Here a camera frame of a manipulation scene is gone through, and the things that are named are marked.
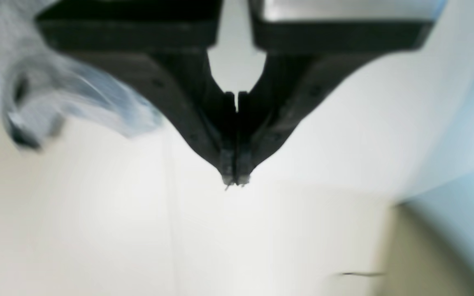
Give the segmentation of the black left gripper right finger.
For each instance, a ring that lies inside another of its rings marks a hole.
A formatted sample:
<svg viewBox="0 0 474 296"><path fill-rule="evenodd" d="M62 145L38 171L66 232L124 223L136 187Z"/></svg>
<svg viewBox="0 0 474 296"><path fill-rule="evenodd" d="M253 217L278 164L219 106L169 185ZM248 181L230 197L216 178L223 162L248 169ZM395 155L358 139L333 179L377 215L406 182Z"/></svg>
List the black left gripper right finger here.
<svg viewBox="0 0 474 296"><path fill-rule="evenodd" d="M260 78L238 95L237 185L277 152L352 73L420 49L435 25L433 0L249 0Z"/></svg>

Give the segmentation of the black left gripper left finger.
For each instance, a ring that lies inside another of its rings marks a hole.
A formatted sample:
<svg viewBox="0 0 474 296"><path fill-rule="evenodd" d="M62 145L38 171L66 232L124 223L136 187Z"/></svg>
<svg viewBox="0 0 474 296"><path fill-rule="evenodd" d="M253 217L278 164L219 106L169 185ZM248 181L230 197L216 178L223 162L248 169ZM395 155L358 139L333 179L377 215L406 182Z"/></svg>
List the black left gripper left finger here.
<svg viewBox="0 0 474 296"><path fill-rule="evenodd" d="M35 24L47 45L154 105L226 185L237 184L235 96L214 80L221 0L60 0Z"/></svg>

